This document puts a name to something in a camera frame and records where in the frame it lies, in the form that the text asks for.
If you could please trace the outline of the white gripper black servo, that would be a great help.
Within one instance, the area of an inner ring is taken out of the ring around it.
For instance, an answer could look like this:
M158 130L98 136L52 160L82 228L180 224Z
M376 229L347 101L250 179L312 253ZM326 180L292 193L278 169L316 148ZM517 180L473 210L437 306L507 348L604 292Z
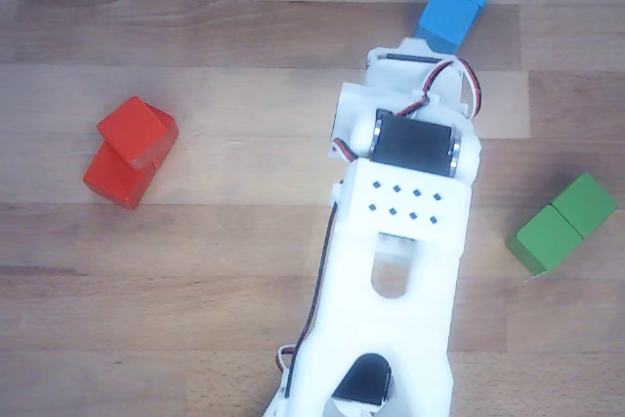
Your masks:
M458 74L451 84L456 83L462 92L466 79L473 102L461 114L471 120L482 106L482 90L478 77L469 63L453 54L434 52L425 39L406 37L397 48L377 47L367 54L365 83L369 86L407 93L412 103L399 110L396 115L413 117L418 110L428 105L436 81L447 70Z

